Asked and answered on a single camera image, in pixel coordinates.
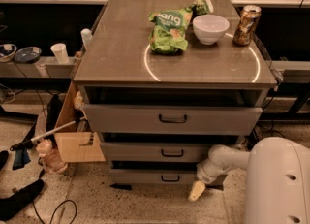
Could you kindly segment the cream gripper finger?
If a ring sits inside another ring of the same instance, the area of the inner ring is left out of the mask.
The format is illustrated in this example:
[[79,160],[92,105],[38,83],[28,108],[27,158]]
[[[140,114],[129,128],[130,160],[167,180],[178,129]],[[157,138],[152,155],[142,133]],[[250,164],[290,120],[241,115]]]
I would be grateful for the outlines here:
[[192,185],[188,200],[191,202],[195,202],[204,191],[205,184],[200,180],[195,181]]

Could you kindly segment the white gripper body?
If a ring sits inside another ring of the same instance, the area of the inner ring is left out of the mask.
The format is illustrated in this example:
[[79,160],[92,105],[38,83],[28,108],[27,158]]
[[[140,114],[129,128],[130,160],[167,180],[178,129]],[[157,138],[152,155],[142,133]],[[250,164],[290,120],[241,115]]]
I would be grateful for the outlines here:
[[197,179],[205,185],[222,185],[230,166],[218,165],[209,158],[197,165]]

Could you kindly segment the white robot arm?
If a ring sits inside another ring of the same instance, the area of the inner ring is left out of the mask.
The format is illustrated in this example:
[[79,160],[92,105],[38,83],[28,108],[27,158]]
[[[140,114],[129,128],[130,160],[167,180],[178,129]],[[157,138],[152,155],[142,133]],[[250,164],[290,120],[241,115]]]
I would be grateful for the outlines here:
[[244,224],[310,224],[310,149],[268,137],[252,150],[212,146],[197,165],[189,200],[194,202],[221,175],[246,171]]

